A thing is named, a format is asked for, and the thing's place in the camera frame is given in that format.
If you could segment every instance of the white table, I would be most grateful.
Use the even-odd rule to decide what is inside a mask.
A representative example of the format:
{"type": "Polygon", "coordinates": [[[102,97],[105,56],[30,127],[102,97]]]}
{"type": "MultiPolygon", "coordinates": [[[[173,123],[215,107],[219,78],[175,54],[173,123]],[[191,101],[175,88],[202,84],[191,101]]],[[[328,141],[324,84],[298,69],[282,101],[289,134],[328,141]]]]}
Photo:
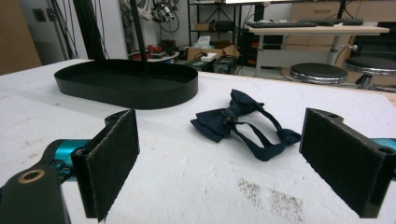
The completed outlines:
{"type": "Polygon", "coordinates": [[[374,26],[334,25],[298,28],[250,28],[249,32],[260,36],[256,60],[257,76],[262,66],[291,67],[297,63],[334,64],[338,55],[341,35],[380,35],[389,32],[389,29],[374,26]],[[262,49],[265,35],[334,35],[334,40],[329,52],[262,49]]]}
{"type": "MultiPolygon", "coordinates": [[[[72,60],[0,76],[0,185],[41,157],[56,139],[92,138],[104,118],[125,108],[59,92],[53,74],[72,60]]],[[[395,137],[396,108],[380,94],[210,73],[199,74],[188,102],[136,113],[141,153],[106,223],[389,223],[396,220],[391,182],[378,218],[360,219],[289,147],[258,161],[236,137],[216,144],[190,124],[195,113],[226,107],[232,89],[244,91],[284,128],[300,132],[307,107],[333,112],[368,137],[395,137]]],[[[273,125],[252,120],[273,142],[273,125]]],[[[62,185],[72,223],[85,218],[77,183],[62,185]]]]}

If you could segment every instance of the cardboard box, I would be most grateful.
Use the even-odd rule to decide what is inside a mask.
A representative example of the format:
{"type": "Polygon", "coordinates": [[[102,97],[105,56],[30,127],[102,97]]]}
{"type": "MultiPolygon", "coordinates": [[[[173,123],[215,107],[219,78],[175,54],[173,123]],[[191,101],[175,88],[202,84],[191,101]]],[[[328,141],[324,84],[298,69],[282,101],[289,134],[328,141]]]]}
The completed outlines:
{"type": "Polygon", "coordinates": [[[194,31],[214,31],[213,23],[196,23],[194,26],[194,31]]]}
{"type": "Polygon", "coordinates": [[[216,55],[216,59],[220,58],[221,56],[234,56],[235,58],[240,56],[238,49],[236,49],[236,47],[228,40],[211,41],[210,45],[215,46],[215,48],[198,49],[189,47],[187,62],[202,56],[204,53],[217,53],[218,55],[216,55]]]}

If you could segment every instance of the screw hole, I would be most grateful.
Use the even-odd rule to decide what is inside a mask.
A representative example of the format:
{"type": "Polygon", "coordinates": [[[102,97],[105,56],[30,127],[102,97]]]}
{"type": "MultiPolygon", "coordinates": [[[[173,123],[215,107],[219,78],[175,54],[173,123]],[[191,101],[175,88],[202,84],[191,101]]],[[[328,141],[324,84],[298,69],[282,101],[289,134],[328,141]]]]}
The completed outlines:
{"type": "Polygon", "coordinates": [[[44,170],[32,170],[24,173],[18,178],[18,182],[21,184],[29,184],[37,181],[39,178],[43,177],[46,172],[44,170]]]}

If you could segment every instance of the black bow tie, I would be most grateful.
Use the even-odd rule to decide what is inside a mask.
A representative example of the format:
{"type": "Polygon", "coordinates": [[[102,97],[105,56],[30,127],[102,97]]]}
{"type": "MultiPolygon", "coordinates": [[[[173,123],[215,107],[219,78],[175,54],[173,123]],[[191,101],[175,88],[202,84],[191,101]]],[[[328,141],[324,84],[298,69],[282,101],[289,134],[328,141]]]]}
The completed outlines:
{"type": "Polygon", "coordinates": [[[191,121],[192,125],[206,137],[217,143],[222,138],[230,136],[230,132],[233,131],[245,142],[254,156],[260,161],[269,161],[277,154],[283,152],[287,146],[300,142],[301,135],[289,129],[282,129],[279,122],[263,109],[263,103],[257,103],[250,96],[236,90],[232,90],[231,98],[228,108],[209,110],[196,114],[197,119],[191,121]],[[280,143],[275,145],[272,144],[264,134],[252,124],[238,121],[239,117],[254,111],[259,111],[271,120],[276,127],[276,134],[281,141],[280,143]],[[263,147],[258,147],[253,141],[238,132],[236,129],[237,124],[247,124],[259,137],[263,147]]]}

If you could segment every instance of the dirt stain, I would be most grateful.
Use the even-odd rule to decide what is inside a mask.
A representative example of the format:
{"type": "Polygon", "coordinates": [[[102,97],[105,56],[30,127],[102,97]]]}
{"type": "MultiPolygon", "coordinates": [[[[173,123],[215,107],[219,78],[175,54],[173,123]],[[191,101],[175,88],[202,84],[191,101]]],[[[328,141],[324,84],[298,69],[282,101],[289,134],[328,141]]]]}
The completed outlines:
{"type": "Polygon", "coordinates": [[[303,201],[272,190],[272,212],[291,222],[304,222],[303,201]]]}
{"type": "Polygon", "coordinates": [[[238,182],[239,190],[253,203],[254,206],[262,208],[262,199],[260,198],[261,188],[255,183],[250,183],[241,178],[238,182]]]}

